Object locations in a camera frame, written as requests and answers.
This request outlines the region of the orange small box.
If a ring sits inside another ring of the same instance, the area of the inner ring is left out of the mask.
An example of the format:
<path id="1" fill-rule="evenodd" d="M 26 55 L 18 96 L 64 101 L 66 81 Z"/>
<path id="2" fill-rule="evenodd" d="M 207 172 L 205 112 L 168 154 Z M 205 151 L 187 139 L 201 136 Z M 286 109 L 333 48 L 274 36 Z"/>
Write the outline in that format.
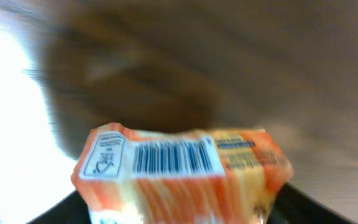
<path id="1" fill-rule="evenodd" d="M 265 223 L 293 167 L 264 129 L 93 129 L 71 182 L 92 223 Z"/>

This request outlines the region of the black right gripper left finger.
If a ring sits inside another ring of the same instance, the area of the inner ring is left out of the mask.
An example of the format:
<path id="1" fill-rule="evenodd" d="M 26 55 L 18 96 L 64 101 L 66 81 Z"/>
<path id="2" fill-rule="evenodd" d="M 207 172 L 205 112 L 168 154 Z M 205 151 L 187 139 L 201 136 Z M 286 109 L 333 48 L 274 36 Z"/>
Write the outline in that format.
<path id="1" fill-rule="evenodd" d="M 88 207 L 77 191 L 29 224 L 91 224 Z"/>

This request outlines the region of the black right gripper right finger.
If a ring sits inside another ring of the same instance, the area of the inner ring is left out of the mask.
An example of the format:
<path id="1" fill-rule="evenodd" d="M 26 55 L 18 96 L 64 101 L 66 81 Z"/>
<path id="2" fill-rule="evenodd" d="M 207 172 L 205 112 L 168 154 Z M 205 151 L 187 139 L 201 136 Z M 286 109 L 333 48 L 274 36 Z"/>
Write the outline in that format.
<path id="1" fill-rule="evenodd" d="M 285 184 L 274 203 L 267 224 L 353 224 L 291 184 Z"/>

